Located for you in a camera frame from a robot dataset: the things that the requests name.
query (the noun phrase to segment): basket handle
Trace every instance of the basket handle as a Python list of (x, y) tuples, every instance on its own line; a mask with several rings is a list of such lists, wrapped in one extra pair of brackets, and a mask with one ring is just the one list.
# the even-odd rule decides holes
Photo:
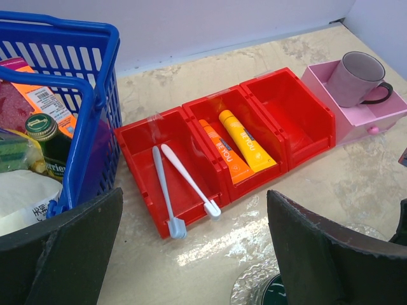
[[(71, 149), (69, 150), (68, 158), (72, 160), (72, 162), (66, 166), (63, 180), (64, 188), (58, 205), (55, 203), (50, 205), (47, 217), (74, 208), (78, 202), (80, 187), (85, 176), (90, 150), (92, 149), (92, 143), (96, 135), (97, 123), (100, 119), (100, 111), (96, 111), (93, 108), (95, 93), (91, 84), (81, 78), (17, 72), (4, 67), (0, 67), (0, 79), (25, 85), (78, 89), (82, 93), (81, 110), (78, 121), (76, 122), (77, 128), (75, 128)], [(79, 162), (79, 159), (83, 159), (84, 156), (87, 156), (85, 164)]]
[(0, 11), (0, 20), (13, 20), (21, 22), (35, 22), (39, 24), (48, 24), (60, 29), (72, 29), (81, 31), (94, 31), (109, 34), (109, 41), (106, 46), (102, 66), (100, 67), (99, 77), (96, 80), (96, 99), (95, 107), (101, 110), (106, 104), (107, 82), (110, 80), (114, 69), (114, 62), (117, 57), (120, 39), (118, 29), (111, 24), (100, 22), (85, 22), (75, 20), (65, 20), (49, 15), (39, 15), (31, 13), (17, 13), (14, 11)]

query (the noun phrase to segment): barcode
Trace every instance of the barcode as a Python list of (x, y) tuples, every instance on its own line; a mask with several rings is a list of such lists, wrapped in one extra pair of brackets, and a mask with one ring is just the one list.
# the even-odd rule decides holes
[(42, 100), (43, 98), (49, 97), (50, 94), (47, 91), (41, 91), (40, 93), (37, 93), (36, 96)]

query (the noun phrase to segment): toothbrush handle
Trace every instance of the toothbrush handle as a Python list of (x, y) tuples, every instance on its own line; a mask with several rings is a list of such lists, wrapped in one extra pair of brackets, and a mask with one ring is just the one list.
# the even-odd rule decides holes
[(172, 211), (170, 195), (168, 193), (167, 181), (165, 180), (163, 161), (161, 159), (160, 149), (157, 146), (153, 147), (153, 158), (155, 169), (157, 170), (158, 179), (160, 180), (161, 189), (164, 194), (165, 203), (167, 204), (168, 214), (170, 216), (170, 219), (173, 219), (174, 213)]
[(178, 157), (172, 149), (167, 145), (167, 144), (162, 144), (161, 145), (161, 150), (163, 151), (164, 155), (167, 157), (168, 160), (172, 163), (172, 165), (175, 166), (175, 168), (178, 170), (178, 172), (185, 178), (185, 180), (188, 181), (188, 183), (191, 185), (191, 187), (195, 190), (195, 192), (198, 193), (199, 197), (203, 200), (205, 203), (209, 203), (208, 198), (201, 192), (200, 188), (197, 186), (195, 181), (192, 179), (188, 171), (185, 169), (184, 165), (179, 161)]

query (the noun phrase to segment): mug handle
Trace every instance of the mug handle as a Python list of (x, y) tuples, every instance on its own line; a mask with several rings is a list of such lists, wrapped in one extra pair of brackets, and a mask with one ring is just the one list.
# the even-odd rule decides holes
[(378, 85), (377, 88), (378, 87), (386, 88), (387, 89), (387, 95), (384, 98), (381, 98), (381, 99), (378, 99), (378, 100), (365, 100), (365, 101), (361, 102), (361, 104), (363, 104), (363, 105), (375, 105), (375, 104), (379, 104), (379, 103), (384, 102), (385, 100), (389, 99), (389, 97), (393, 93), (393, 86), (384, 81), (383, 83), (380, 83), (380, 85)]

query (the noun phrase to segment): countertop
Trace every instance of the countertop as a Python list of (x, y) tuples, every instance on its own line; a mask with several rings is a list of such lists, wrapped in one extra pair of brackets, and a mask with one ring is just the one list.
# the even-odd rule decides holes
[[(386, 68), (386, 81), (407, 99), (406, 81), (344, 26), (251, 46), (118, 80), (123, 124), (129, 124), (283, 67), (301, 77), (307, 65), (363, 51)], [(227, 305), (239, 274), (275, 257), (266, 191), (275, 189), (307, 209), (362, 233), (389, 239), (407, 198), (407, 120), (390, 131), (336, 147), (233, 202), (222, 219), (202, 219), (185, 240), (162, 240), (121, 157), (116, 186), (123, 215), (99, 305)]]

